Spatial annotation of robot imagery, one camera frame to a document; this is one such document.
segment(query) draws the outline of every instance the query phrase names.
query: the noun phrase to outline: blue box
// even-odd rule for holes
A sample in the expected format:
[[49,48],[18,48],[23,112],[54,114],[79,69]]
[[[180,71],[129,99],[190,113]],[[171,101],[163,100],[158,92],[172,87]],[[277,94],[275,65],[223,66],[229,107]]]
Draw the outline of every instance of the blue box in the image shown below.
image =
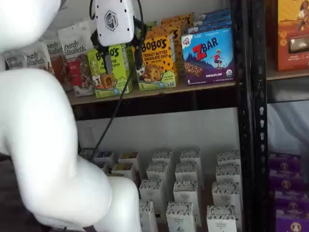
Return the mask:
[[232,21],[224,21],[224,22],[220,22],[216,24],[192,27],[192,28],[188,28],[188,34],[194,34],[194,33],[202,32],[206,30],[215,30],[215,29],[220,29],[224,27],[230,27],[231,25],[232,25]]
[[183,35],[182,47],[188,85],[234,80],[231,28]]
[[212,12],[201,14],[197,19],[204,20],[208,18],[221,17],[221,16],[228,15],[228,14],[231,14],[231,10],[229,8],[226,8],[224,10],[217,10],[217,11],[212,11]]

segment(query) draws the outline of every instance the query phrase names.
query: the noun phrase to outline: yellow bobo's box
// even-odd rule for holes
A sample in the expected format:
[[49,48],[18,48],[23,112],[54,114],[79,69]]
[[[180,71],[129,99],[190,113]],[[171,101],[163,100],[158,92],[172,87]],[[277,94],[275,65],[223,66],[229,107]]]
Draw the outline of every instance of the yellow bobo's box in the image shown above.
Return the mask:
[[178,83],[174,34],[150,31],[142,46],[143,65],[137,70],[140,90],[176,87]]

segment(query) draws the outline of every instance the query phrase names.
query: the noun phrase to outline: purple box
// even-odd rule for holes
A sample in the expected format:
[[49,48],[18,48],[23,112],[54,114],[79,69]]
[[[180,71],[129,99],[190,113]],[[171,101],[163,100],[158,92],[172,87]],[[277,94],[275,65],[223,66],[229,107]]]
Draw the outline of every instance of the purple box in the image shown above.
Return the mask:
[[276,206],[309,211],[309,194],[305,191],[275,191]]
[[309,213],[302,210],[276,208],[276,232],[308,232]]
[[270,170],[269,184],[272,189],[303,191],[305,188],[303,174],[290,171]]
[[285,153],[270,152],[268,166],[271,169],[300,172],[301,156]]

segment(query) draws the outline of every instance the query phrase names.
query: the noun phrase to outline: small white carton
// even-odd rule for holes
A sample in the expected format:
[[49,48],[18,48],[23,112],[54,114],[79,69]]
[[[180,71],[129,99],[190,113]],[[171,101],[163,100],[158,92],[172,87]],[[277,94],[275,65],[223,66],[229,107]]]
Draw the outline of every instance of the small white carton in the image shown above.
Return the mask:
[[135,169],[135,179],[139,186],[141,182],[141,175],[142,175],[139,153],[137,151],[123,153],[118,159],[118,163],[132,163],[133,164],[133,167]]
[[207,206],[209,232],[237,232],[234,206]]
[[175,182],[174,199],[176,203],[192,203],[195,224],[202,226],[200,189],[197,187],[197,181]]
[[180,154],[180,163],[190,163],[196,164],[198,181],[201,184],[202,189],[204,189],[204,174],[202,171],[202,163],[200,157],[200,149],[193,150],[183,150]]
[[134,183],[135,180],[135,169],[132,163],[122,163],[122,164],[115,164],[112,168],[112,174],[115,175],[124,175],[124,177],[131,179]]
[[162,180],[142,180],[140,184],[140,196],[144,201],[154,203],[154,212],[157,223],[166,223],[166,207]]
[[240,153],[238,150],[219,152],[217,154],[218,165],[238,164],[241,168]]
[[196,232],[192,203],[169,202],[166,211],[169,232]]
[[170,180],[169,163],[151,163],[147,168],[147,177],[149,180],[163,180],[164,192],[168,201],[173,201],[173,185]]
[[200,188],[195,163],[191,162],[191,163],[177,164],[175,176],[177,182],[197,181],[198,187]]
[[215,206],[235,207],[236,226],[242,231],[242,205],[240,200],[239,183],[218,183],[212,184],[212,197]]
[[158,232],[152,201],[140,200],[140,227],[142,232]]

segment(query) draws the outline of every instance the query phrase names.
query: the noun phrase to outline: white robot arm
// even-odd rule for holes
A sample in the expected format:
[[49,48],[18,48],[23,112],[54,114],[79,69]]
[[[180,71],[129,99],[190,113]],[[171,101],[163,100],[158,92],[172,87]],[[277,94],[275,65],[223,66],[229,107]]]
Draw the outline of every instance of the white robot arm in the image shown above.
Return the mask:
[[[96,1],[100,10],[96,14],[108,14],[103,2],[114,1]],[[131,1],[121,2],[133,15]],[[1,3],[0,153],[12,157],[22,200],[40,223],[78,231],[93,226],[97,232],[140,232],[135,184],[123,177],[108,178],[78,158],[74,115],[59,82],[41,70],[4,71],[1,54],[37,41],[60,4],[60,0]],[[133,27],[133,17],[127,19],[122,43],[133,37],[127,30]]]

